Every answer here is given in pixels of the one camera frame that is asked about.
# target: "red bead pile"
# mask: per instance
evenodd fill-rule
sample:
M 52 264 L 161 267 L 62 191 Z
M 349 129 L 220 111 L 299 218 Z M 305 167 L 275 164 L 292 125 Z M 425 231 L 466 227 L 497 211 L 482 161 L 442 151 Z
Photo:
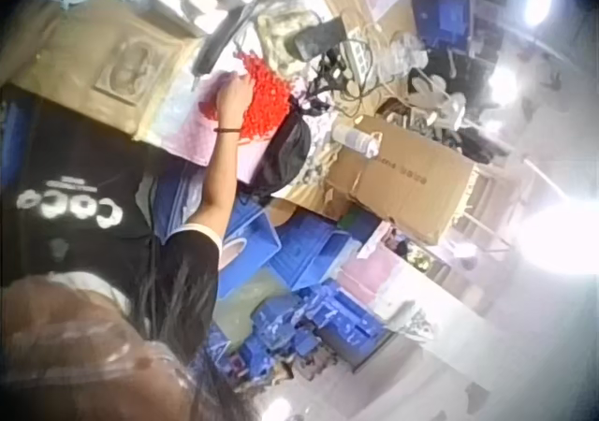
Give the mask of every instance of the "red bead pile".
M 255 80 L 254 100 L 245 111 L 241 138 L 255 139 L 271 136 L 289 113 L 289 84 L 277 77 L 255 54 L 239 53 L 247 73 Z M 200 103 L 199 110 L 209 119 L 217 120 L 216 99 Z

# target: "black t-shirt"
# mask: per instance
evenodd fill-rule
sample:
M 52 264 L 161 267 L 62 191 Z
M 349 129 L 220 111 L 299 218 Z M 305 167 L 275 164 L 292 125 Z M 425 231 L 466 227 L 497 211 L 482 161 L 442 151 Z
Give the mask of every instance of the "black t-shirt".
M 155 269 L 157 316 L 177 299 L 185 351 L 212 319 L 219 245 L 193 227 L 161 245 L 136 202 L 147 147 L 44 104 L 18 182 L 2 194 L 2 286 L 32 274 L 89 272 L 139 297 Z

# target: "hand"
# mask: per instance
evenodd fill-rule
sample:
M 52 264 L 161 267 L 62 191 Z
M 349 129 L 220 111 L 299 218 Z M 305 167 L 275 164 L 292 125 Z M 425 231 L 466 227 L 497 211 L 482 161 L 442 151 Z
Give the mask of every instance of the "hand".
M 220 128 L 241 128 L 243 114 L 254 99 L 254 84 L 255 81 L 249 75 L 241 78 L 234 73 L 231 81 L 219 91 L 216 97 L 216 109 Z

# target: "black bag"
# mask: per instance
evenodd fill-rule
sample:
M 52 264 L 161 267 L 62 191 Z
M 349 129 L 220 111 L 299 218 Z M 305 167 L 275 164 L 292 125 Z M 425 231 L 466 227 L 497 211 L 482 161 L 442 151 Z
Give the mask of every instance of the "black bag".
M 299 111 L 292 109 L 270 141 L 252 181 L 240 182 L 240 190 L 261 201 L 284 188 L 300 173 L 311 142 L 310 126 Z

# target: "cardboard box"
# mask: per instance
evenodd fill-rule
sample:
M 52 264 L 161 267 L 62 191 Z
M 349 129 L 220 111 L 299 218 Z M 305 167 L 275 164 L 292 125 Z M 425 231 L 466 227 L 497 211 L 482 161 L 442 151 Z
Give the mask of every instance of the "cardboard box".
M 437 244 L 472 189 L 475 163 L 381 119 L 364 117 L 356 128 L 383 133 L 381 151 L 369 160 L 343 148 L 328 184 L 416 239 Z

